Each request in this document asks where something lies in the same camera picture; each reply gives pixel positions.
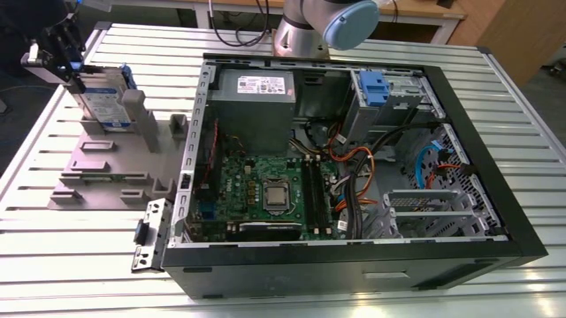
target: blue cable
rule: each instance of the blue cable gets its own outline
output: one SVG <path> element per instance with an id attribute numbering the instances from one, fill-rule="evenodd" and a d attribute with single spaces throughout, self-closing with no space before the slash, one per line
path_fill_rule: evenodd
<path id="1" fill-rule="evenodd" d="M 438 148 L 437 145 L 426 146 L 418 153 L 417 163 L 416 163 L 416 179 L 417 179 L 417 186 L 420 189 L 425 188 L 424 169 L 421 168 L 421 165 L 424 164 L 425 155 L 429 150 L 440 151 L 441 149 Z"/>

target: chip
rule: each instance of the chip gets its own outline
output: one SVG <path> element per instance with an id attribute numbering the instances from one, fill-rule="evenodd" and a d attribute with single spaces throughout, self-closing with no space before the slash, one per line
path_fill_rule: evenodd
<path id="1" fill-rule="evenodd" d="M 269 187 L 266 198 L 269 205 L 285 205 L 287 203 L 287 192 L 285 187 Z"/>

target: wooden desk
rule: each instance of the wooden desk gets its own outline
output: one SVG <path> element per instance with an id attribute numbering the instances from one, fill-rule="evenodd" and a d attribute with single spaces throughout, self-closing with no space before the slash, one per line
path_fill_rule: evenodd
<path id="1" fill-rule="evenodd" d="M 197 13 L 197 22 L 199 28 L 211 28 L 209 23 L 209 0 L 114 0 L 121 5 L 147 5 L 155 7 L 171 7 L 193 9 Z M 270 0 L 270 13 L 283 14 L 285 0 Z M 436 0 L 397 0 L 400 15 L 397 21 L 416 25 L 436 25 L 438 31 L 432 40 L 433 44 L 446 44 L 454 29 L 461 20 L 466 19 L 468 14 L 458 3 L 454 3 L 452 9 L 437 5 Z M 215 11 L 253 12 L 258 13 L 255 0 L 214 0 Z M 394 4 L 390 3 L 382 8 L 382 22 L 393 22 Z"/>

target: sticker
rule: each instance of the sticker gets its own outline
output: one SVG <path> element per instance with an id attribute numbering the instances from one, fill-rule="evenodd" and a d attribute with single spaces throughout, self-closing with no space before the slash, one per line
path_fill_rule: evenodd
<path id="1" fill-rule="evenodd" d="M 345 222 L 345 221 L 338 221 L 338 226 L 337 226 L 337 228 L 338 228 L 341 231 L 348 231 L 348 222 Z"/>
<path id="2" fill-rule="evenodd" d="M 238 93 L 285 95 L 285 78 L 241 76 L 238 78 Z"/>
<path id="3" fill-rule="evenodd" d="M 126 131 L 131 125 L 125 106 L 118 103 L 119 93 L 114 88 L 89 87 L 85 94 L 89 109 L 109 131 Z"/>
<path id="4" fill-rule="evenodd" d="M 341 144 L 345 144 L 346 142 L 346 137 L 342 136 L 341 134 L 337 135 L 337 140 L 340 141 Z"/>

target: side panel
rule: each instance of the side panel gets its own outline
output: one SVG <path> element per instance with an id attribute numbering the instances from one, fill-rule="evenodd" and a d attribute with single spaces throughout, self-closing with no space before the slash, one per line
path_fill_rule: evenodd
<path id="1" fill-rule="evenodd" d="M 193 299 L 374 293 L 450 288 L 492 271 L 509 258 L 333 262 L 167 268 Z"/>
<path id="2" fill-rule="evenodd" d="M 524 256 L 546 256 L 548 252 L 541 239 L 538 238 L 533 225 L 529 223 L 529 219 L 513 195 L 510 186 L 505 181 L 470 117 L 450 87 L 445 73 L 441 68 L 432 66 L 425 66 L 424 69 L 429 81 L 432 82 L 434 93 L 437 94 L 448 117 L 453 123 L 458 140 L 470 158 L 470 163 L 478 171 L 477 174 L 481 183 L 486 189 L 490 201 L 494 204 L 496 211 L 500 214 L 500 218 L 504 222 L 502 225 L 508 230 L 510 239 L 518 243 Z M 520 266 L 532 260 L 532 258 L 526 258 L 524 261 L 518 260 L 514 265 Z"/>

